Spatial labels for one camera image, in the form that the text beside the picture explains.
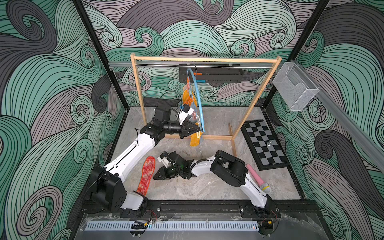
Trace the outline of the red patterned insole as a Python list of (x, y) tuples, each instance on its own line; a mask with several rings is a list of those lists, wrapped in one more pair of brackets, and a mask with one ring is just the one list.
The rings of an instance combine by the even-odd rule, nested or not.
[(147, 157), (142, 167), (142, 176), (137, 188), (139, 194), (146, 196), (155, 167), (155, 158), (152, 156)]

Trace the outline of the blue clip hanger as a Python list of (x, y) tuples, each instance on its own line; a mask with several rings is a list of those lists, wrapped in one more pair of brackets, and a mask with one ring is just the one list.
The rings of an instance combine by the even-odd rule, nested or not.
[(198, 106), (199, 106), (201, 125), (202, 125), (201, 128), (202, 128), (202, 131), (205, 132), (204, 114), (203, 114), (203, 109), (202, 109), (200, 91), (198, 88), (198, 80), (196, 79), (196, 76), (195, 76), (195, 74), (191, 68), (187, 68), (187, 76), (189, 76), (189, 75), (191, 75), (191, 77), (193, 79), (194, 86), (195, 86), (195, 90), (196, 90), (196, 94), (197, 94), (197, 102), (198, 102)]

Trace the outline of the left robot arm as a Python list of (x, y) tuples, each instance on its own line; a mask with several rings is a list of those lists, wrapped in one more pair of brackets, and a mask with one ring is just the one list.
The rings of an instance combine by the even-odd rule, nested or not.
[(195, 110), (187, 104), (177, 113), (178, 119), (171, 120), (171, 106), (163, 105), (155, 108), (151, 121), (137, 132), (137, 138), (117, 158), (104, 167), (94, 167), (90, 174), (90, 198), (110, 212), (120, 209), (139, 210), (145, 197), (132, 192), (128, 193), (124, 182), (134, 166), (166, 135), (179, 135), (182, 139), (201, 129), (189, 120)]

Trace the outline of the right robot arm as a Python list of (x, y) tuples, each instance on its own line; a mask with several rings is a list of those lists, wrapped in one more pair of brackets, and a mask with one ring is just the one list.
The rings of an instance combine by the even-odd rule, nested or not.
[(252, 209), (261, 218), (278, 217), (276, 204), (269, 196), (270, 186), (260, 178), (249, 164), (224, 151), (200, 160), (186, 160), (176, 152), (163, 152), (159, 157), (163, 166), (153, 176), (164, 181), (176, 177), (185, 180), (203, 174), (215, 174), (230, 186), (239, 188), (250, 199)]

